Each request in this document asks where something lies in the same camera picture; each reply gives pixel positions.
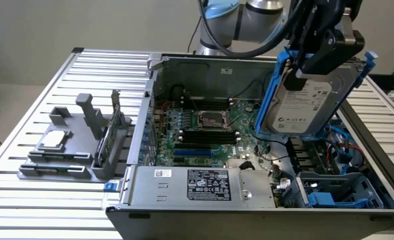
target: motherboard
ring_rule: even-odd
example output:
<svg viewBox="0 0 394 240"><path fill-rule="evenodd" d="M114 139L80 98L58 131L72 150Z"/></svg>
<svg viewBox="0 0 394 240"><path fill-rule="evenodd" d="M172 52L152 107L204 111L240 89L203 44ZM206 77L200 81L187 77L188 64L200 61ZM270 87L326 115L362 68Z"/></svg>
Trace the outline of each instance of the motherboard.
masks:
<svg viewBox="0 0 394 240"><path fill-rule="evenodd" d="M271 164L260 156L270 146L252 137L250 127L258 107L259 103L240 100L223 110L198 101L190 106L166 102L154 111L156 165L238 168L250 161L258 170L267 170Z"/></svg>

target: robotic arm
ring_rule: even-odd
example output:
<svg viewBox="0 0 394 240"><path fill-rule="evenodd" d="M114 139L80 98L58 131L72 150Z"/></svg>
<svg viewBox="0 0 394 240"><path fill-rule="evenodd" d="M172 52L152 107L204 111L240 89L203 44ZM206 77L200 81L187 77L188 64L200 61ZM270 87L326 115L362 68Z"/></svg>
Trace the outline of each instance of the robotic arm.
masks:
<svg viewBox="0 0 394 240"><path fill-rule="evenodd" d="M255 57L283 39L288 40L276 58L256 117L256 133L316 139L340 103L375 66L371 62L375 55L367 55L368 62L354 58L364 47L360 33L352 30L362 0L292 0L284 23L283 5L278 0L231 4L228 12L212 17L215 5L212 1L199 0L200 43L206 48L200 54L211 49L231 57ZM258 42L263 41L263 36L267 40L255 50L232 52L227 49L232 40Z"/></svg>

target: white wall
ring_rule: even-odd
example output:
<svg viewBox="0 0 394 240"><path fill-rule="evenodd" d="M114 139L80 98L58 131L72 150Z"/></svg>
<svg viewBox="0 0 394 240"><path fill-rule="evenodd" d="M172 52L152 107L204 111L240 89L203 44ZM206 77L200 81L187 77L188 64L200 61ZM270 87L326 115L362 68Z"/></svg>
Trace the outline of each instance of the white wall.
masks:
<svg viewBox="0 0 394 240"><path fill-rule="evenodd" d="M0 0L0 83L44 85L74 47L183 52L196 21L195 0ZM354 28L390 73L394 0L364 0Z"/></svg>

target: gray wall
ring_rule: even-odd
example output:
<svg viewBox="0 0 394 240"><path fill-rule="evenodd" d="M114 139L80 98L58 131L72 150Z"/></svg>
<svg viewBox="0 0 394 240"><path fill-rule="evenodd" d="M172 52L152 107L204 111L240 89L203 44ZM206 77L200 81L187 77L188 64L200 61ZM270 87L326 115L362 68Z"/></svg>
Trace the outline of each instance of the gray wall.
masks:
<svg viewBox="0 0 394 240"><path fill-rule="evenodd" d="M196 21L195 0L0 0L0 83L47 84L74 47L183 52ZM394 0L364 0L354 28L390 73Z"/></svg>

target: slotted metal workbench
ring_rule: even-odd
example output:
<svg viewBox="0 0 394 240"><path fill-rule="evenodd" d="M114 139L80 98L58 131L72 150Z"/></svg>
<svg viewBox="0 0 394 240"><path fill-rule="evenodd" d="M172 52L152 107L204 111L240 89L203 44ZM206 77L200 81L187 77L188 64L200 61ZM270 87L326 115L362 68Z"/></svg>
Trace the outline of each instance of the slotted metal workbench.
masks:
<svg viewBox="0 0 394 240"><path fill-rule="evenodd" d="M96 49L70 55L0 147L0 239L122 239L102 210L102 183L19 180L16 173L50 125L52 108L63 106L71 113L82 112L75 105L79 93L92 94L94 106L111 114L111 90L122 90L122 111L136 121L148 56ZM347 101L394 162L394 103L370 79ZM131 135L120 154L118 177L124 173L130 143ZM118 193L110 193L108 199L118 197ZM367 239L394 240L394 234L386 232Z"/></svg>

